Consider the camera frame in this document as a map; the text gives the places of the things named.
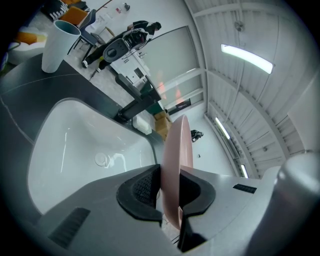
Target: fluorescent light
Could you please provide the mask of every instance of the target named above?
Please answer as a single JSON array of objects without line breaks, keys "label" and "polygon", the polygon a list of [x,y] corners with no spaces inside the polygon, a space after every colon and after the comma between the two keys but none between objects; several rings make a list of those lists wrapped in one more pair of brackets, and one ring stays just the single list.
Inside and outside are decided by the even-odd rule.
[{"label": "fluorescent light", "polygon": [[249,176],[248,176],[246,167],[245,167],[243,164],[241,164],[241,169],[242,169],[242,172],[243,172],[244,177],[248,179]]},{"label": "fluorescent light", "polygon": [[247,62],[250,62],[253,65],[256,65],[258,68],[264,70],[268,74],[271,74],[272,69],[274,68],[274,65],[271,62],[265,60],[264,58],[261,58],[258,55],[255,55],[251,52],[248,52],[246,50],[243,50],[237,47],[221,44],[221,51],[226,54],[236,56]]},{"label": "fluorescent light", "polygon": [[218,118],[215,118],[215,121],[218,123],[218,125],[220,126],[220,128],[222,129],[224,135],[227,137],[227,139],[230,139],[229,134],[227,133],[226,129],[224,128],[224,126],[222,125],[222,123],[219,121]]}]

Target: cardboard box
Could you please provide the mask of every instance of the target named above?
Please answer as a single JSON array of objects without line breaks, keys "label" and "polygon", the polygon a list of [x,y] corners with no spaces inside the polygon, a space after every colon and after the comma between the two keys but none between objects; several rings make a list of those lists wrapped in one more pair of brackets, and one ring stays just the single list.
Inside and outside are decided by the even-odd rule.
[{"label": "cardboard box", "polygon": [[160,119],[162,119],[162,118],[167,118],[170,122],[171,122],[171,118],[170,118],[170,115],[169,115],[169,113],[168,113],[168,111],[165,109],[165,110],[163,110],[163,111],[161,111],[160,113],[158,113],[158,114],[155,114],[154,115],[154,118],[155,118],[155,120],[160,120]]},{"label": "cardboard box", "polygon": [[162,136],[164,141],[167,138],[171,125],[172,123],[166,117],[155,121],[155,131]]}]

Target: white cup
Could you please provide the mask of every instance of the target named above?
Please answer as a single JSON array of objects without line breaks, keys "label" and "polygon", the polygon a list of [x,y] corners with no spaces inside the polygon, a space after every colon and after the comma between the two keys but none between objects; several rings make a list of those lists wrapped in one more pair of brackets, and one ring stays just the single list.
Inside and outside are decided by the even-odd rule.
[{"label": "white cup", "polygon": [[69,49],[81,35],[69,22],[56,20],[45,43],[41,68],[46,73],[56,72]]}]

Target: pink plate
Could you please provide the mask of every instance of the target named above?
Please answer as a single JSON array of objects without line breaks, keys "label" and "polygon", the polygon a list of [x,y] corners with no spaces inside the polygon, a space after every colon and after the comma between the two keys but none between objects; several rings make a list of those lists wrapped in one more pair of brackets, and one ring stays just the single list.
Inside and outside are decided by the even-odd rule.
[{"label": "pink plate", "polygon": [[180,166],[193,168],[191,132],[188,118],[183,115],[172,124],[164,144],[161,165],[161,194],[164,214],[180,229],[182,210],[179,207]]}]

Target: white sink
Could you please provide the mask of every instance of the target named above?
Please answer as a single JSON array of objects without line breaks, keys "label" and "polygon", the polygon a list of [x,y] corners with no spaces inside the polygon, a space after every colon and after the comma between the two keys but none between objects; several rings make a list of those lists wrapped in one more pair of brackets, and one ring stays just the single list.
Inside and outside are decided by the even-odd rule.
[{"label": "white sink", "polygon": [[53,108],[40,130],[28,189],[44,214],[90,182],[153,164],[147,139],[84,103],[67,99]]}]

